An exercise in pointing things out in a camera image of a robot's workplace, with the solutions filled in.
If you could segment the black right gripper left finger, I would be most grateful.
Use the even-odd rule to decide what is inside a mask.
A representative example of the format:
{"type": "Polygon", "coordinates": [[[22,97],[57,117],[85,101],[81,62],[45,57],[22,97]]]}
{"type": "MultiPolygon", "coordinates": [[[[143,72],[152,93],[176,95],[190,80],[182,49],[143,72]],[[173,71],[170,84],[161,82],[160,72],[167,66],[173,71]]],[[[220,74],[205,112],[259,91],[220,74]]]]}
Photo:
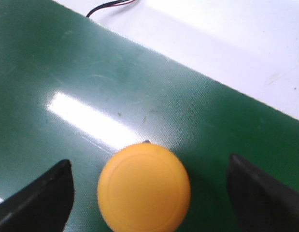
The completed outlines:
{"type": "Polygon", "coordinates": [[[62,232],[73,203],[71,162],[64,159],[0,203],[0,232],[62,232]]]}

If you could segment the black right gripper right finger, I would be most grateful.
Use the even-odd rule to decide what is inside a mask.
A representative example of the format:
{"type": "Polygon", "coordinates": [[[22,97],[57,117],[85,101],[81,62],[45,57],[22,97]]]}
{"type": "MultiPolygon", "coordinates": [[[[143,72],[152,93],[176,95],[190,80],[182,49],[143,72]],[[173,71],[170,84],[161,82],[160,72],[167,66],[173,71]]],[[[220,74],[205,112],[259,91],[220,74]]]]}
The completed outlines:
{"type": "Polygon", "coordinates": [[[299,193],[232,154],[228,195],[243,232],[299,232],[299,193]]]}

